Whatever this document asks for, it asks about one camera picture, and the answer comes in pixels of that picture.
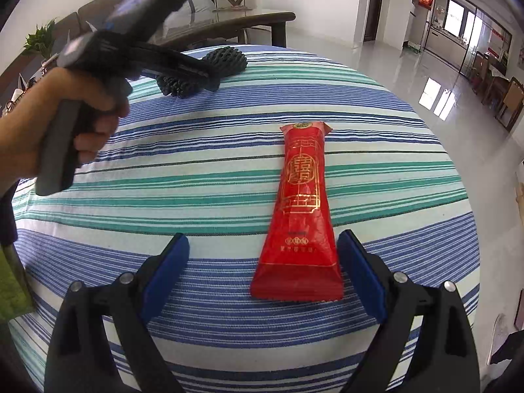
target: striped tablecloth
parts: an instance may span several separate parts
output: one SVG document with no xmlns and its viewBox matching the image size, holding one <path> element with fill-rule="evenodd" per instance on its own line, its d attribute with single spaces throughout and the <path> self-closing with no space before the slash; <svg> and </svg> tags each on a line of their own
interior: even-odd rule
<svg viewBox="0 0 524 393">
<path fill-rule="evenodd" d="M 20 258 L 37 311 L 10 324 L 42 388 L 57 311 L 74 280 L 100 285 L 134 271 L 176 232 L 189 265 L 161 316 L 148 325 L 188 392 L 338 391 L 374 333 L 352 286 L 331 303 L 254 300 L 248 287 L 264 242 L 282 168 L 279 127 L 328 123 L 326 183 L 335 235 L 353 229 L 390 269 L 415 282 L 457 282 L 471 324 L 479 252 L 466 191 L 438 139 L 412 108 L 363 74 L 292 49 L 238 46 L 245 72 L 216 93 L 164 97 L 133 83 L 131 113 L 67 191 L 13 199 Z M 208 51 L 188 52 L 202 57 Z M 402 381 L 420 327 L 391 381 Z M 117 366 L 136 386 L 114 326 Z"/>
</svg>

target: dark brown door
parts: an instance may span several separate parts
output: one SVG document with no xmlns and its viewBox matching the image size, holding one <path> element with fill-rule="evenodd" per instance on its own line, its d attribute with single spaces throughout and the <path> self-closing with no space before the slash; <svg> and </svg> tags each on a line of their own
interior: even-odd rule
<svg viewBox="0 0 524 393">
<path fill-rule="evenodd" d="M 373 41 L 377 37 L 378 18 L 381 15 L 382 0 L 369 0 L 364 41 Z"/>
</svg>

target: red plastic wrapper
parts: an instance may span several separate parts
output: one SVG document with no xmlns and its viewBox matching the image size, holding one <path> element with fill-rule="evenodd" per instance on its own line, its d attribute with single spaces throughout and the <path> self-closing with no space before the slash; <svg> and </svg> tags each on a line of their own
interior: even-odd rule
<svg viewBox="0 0 524 393">
<path fill-rule="evenodd" d="M 323 122 L 301 122 L 280 129 L 284 169 L 251 295 L 339 300 L 343 284 L 324 180 L 324 136 L 331 128 Z"/>
</svg>

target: blue gripper pad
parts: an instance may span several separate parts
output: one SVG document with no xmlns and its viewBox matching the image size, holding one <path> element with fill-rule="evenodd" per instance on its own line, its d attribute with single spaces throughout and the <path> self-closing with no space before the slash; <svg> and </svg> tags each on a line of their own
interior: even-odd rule
<svg viewBox="0 0 524 393">
<path fill-rule="evenodd" d="M 348 231 L 339 235 L 336 248 L 342 269 L 349 275 L 366 313 L 378 323 L 384 322 L 387 317 L 386 291 Z"/>
<path fill-rule="evenodd" d="M 167 256 L 143 291 L 140 318 L 145 324 L 160 314 L 188 260 L 189 241 L 185 235 L 181 235 L 169 249 Z"/>
</svg>

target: tiled floor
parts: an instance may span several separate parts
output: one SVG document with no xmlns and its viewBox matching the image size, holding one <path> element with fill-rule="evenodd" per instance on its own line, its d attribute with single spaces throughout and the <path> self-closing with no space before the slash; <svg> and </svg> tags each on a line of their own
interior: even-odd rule
<svg viewBox="0 0 524 393">
<path fill-rule="evenodd" d="M 480 243 L 480 299 L 473 332 L 483 374 L 496 316 L 503 312 L 512 324 L 519 292 L 524 288 L 524 228 L 514 189 L 515 169 L 524 159 L 524 150 L 480 103 L 467 80 L 429 53 L 416 55 L 375 42 L 350 48 L 292 30 L 288 47 L 342 62 L 383 84 L 413 107 L 455 163 L 470 199 Z M 432 110 L 419 103 L 428 78 L 441 86 Z M 451 99 L 448 104 L 445 99 L 438 104 L 445 89 L 454 94 L 455 104 Z M 431 102 L 431 86 L 426 91 L 426 100 Z M 441 117 L 434 114 L 437 107 L 442 109 Z"/>
</svg>

